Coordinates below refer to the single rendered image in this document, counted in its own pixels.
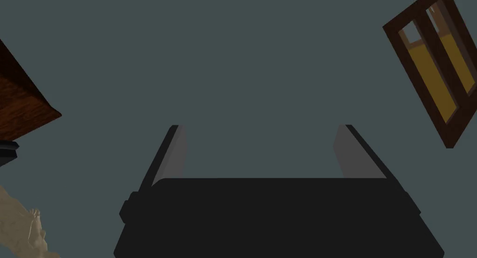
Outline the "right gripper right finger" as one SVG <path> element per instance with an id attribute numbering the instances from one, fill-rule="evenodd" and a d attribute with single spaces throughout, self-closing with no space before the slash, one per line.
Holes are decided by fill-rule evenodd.
<path id="1" fill-rule="evenodd" d="M 398 182 L 353 125 L 338 127 L 333 150 L 345 178 L 385 178 Z"/>

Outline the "beige crumpled cloth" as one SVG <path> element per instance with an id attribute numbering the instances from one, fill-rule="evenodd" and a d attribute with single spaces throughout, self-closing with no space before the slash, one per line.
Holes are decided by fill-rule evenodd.
<path id="1" fill-rule="evenodd" d="M 0 185 L 0 244 L 17 258 L 61 258 L 48 251 L 38 209 L 26 210 Z"/>

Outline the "dark wooden framed window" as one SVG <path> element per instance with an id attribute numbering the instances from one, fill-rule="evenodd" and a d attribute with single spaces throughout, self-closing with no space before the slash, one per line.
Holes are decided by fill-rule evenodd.
<path id="1" fill-rule="evenodd" d="M 477 112 L 477 46 L 454 0 L 417 0 L 383 26 L 442 142 Z"/>

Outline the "brown wooden cabinet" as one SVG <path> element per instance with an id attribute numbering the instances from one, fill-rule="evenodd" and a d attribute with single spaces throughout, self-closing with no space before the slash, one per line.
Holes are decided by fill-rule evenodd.
<path id="1" fill-rule="evenodd" d="M 16 139 L 60 117 L 0 40 L 0 167 L 17 158 Z"/>

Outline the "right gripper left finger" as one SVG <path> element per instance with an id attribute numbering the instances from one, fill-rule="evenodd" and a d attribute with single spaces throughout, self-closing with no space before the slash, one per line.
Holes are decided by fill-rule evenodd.
<path id="1" fill-rule="evenodd" d="M 172 125 L 168 129 L 155 155 L 139 191 L 145 192 L 164 178 L 182 178 L 187 151 L 184 125 Z"/>

